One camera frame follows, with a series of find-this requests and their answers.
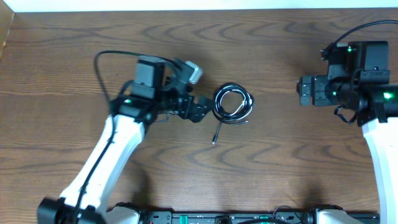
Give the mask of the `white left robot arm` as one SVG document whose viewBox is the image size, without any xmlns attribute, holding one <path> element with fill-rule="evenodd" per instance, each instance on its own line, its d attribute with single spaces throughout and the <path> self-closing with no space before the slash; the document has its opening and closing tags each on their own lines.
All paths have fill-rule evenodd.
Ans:
<svg viewBox="0 0 398 224">
<path fill-rule="evenodd" d="M 109 198 L 128 159 L 160 114 L 194 123 L 212 110 L 206 97 L 190 94 L 203 70 L 191 61 L 140 55 L 136 76 L 109 102 L 101 137 L 74 181 L 59 199 L 44 198 L 38 223 L 140 223 L 141 213 L 127 205 L 109 208 Z"/>
</svg>

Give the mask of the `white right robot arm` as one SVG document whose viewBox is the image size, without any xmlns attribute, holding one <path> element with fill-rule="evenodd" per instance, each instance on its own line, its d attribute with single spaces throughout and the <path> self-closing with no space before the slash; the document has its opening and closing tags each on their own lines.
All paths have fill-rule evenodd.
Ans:
<svg viewBox="0 0 398 224">
<path fill-rule="evenodd" d="M 373 161 L 380 223 L 397 223 L 397 85 L 389 82 L 386 41 L 354 41 L 323 50 L 324 75 L 297 83 L 302 106 L 334 106 L 334 114 L 362 129 Z"/>
</svg>

